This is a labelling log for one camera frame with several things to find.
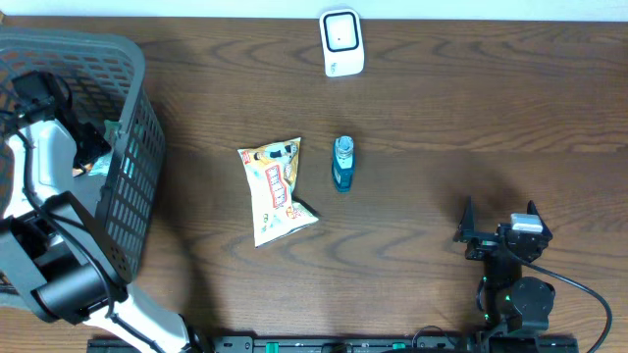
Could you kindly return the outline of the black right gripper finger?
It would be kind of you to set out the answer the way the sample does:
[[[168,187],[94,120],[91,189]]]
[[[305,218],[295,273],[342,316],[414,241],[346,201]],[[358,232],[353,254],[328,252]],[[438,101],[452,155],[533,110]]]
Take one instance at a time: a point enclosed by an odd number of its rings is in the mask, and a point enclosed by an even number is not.
[[[476,236],[475,217],[472,198],[468,197],[465,203],[462,218],[458,224],[453,240],[468,243]]]
[[[542,230],[547,230],[548,227],[546,225],[546,223],[544,222],[543,218],[541,217],[538,208],[535,204],[535,202],[533,200],[530,200],[527,204],[527,214],[534,216],[540,223]]]

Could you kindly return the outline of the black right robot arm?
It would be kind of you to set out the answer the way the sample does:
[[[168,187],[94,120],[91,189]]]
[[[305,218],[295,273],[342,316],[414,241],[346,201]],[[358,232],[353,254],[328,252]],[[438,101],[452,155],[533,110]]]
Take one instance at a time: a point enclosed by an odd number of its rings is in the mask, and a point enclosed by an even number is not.
[[[466,259],[484,264],[476,305],[485,313],[487,328],[477,334],[479,343],[526,339],[549,328],[555,289],[522,275],[522,268],[540,258],[552,240],[532,201],[525,213],[513,213],[508,223],[484,232],[476,229],[473,203],[468,199],[454,240],[467,245]]]

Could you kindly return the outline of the yellow snack bag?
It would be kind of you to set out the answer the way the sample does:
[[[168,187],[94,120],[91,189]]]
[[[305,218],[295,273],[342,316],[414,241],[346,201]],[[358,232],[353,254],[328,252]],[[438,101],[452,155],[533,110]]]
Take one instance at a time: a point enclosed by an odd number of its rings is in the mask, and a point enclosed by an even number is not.
[[[238,149],[251,194],[255,247],[318,222],[318,218],[292,198],[301,138],[257,148]]]

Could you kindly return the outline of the blue mouthwash bottle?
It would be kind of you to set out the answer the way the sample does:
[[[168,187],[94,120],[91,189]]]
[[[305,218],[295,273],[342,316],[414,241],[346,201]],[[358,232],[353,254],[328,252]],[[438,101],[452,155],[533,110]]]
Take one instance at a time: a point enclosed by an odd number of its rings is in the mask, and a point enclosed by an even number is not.
[[[335,140],[333,148],[332,176],[338,192],[348,192],[352,186],[354,164],[354,141],[348,135]]]

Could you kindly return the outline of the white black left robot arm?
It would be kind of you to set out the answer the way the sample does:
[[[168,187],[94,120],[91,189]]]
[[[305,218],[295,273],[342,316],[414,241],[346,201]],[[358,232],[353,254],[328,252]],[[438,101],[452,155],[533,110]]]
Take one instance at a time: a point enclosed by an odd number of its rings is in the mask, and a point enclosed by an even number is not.
[[[141,84],[122,71],[9,76],[1,272],[42,321],[102,328],[141,352],[205,352],[134,282],[164,150]]]

